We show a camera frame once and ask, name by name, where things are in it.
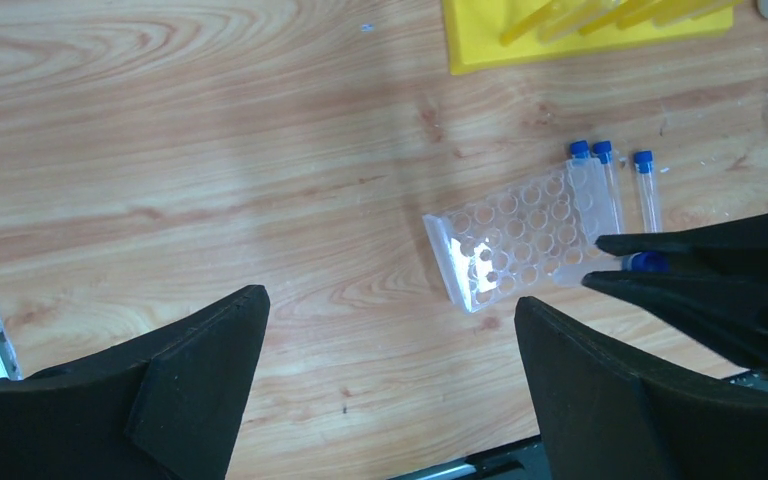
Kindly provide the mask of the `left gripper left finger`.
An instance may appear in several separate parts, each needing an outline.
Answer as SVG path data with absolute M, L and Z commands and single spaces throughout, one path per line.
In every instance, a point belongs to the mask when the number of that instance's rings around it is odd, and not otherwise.
M 246 286 L 149 333 L 0 379 L 0 479 L 222 479 L 270 299 Z

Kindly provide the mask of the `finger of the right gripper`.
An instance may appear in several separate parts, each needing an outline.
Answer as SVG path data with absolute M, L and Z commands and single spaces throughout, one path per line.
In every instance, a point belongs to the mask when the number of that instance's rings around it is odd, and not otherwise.
M 677 232 L 602 235 L 601 251 L 619 257 L 656 252 L 663 273 L 768 279 L 768 213 Z
M 735 365 L 768 371 L 768 283 L 599 271 L 582 284 L 646 310 Z

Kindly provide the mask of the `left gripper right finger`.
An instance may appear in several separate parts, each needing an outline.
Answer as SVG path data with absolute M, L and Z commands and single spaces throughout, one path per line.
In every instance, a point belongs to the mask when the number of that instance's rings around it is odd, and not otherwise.
M 768 479 L 768 392 L 680 367 L 523 297 L 514 324 L 556 479 Z

